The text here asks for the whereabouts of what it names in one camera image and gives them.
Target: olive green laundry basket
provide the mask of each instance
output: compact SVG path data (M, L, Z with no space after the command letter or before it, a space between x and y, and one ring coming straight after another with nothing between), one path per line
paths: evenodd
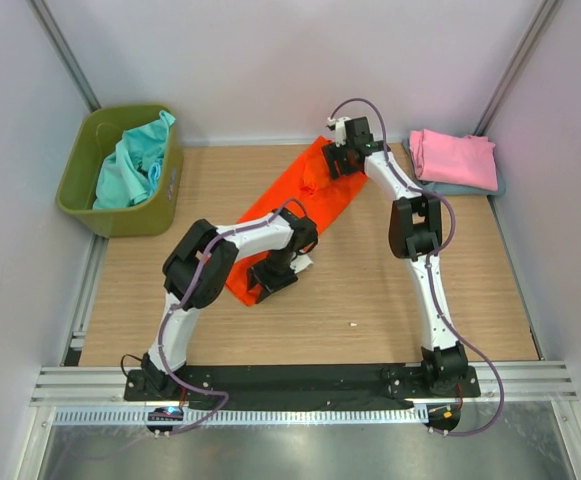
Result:
M170 113L163 105L127 105L102 108L88 116L81 125L59 184L59 208L102 237L165 232L174 219L183 162L183 151L177 145L176 122L170 127L156 192L133 207L92 209L103 160L114 152L123 131L157 120L161 110Z

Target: folded orange cloth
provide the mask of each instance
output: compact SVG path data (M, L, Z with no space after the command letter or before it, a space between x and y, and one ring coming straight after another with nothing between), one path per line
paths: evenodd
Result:
M319 235L339 216L366 183L363 173L343 176L337 180L330 178L328 165L321 149L330 142L319 137L297 158L272 186L250 207L239 223L260 218L279 208L288 198L297 198L308 211L310 219L316 223ZM303 212L294 203L286 207L301 217ZM267 253L245 258L232 267L226 281L228 289L244 304L256 303L261 286L248 291L248 268L263 260Z

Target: pink cloth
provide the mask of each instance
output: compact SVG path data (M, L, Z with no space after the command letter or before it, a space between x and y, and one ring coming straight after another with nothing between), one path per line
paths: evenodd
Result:
M410 132L414 173L425 182L497 190L494 143L488 137L457 138L431 130Z

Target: wooden tabletop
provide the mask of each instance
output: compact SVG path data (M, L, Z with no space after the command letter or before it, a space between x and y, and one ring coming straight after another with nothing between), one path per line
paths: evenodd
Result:
M161 266L199 218L233 224L306 148L188 148L177 214L158 237L111 239L80 365L113 366L154 341L164 302ZM399 163L405 152L394 146ZM536 360L528 323L485 197L451 197L457 233L441 256L459 331L493 360ZM291 287L254 307L226 289L203 313L189 363L312 364L421 359L408 273L390 252L390 201L368 182L310 254ZM444 212L444 228L449 218ZM479 358L469 352L469 358Z

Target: white wall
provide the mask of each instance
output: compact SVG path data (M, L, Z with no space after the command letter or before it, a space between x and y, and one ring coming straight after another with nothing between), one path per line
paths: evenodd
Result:
M472 132L540 1L47 3L103 105L167 102L187 143L221 144L312 141L351 96L392 138Z
M0 1L0 479L42 365L57 365L90 234L54 206L87 114L23 0Z
M567 362L581 397L581 0L564 2L488 134L539 342Z

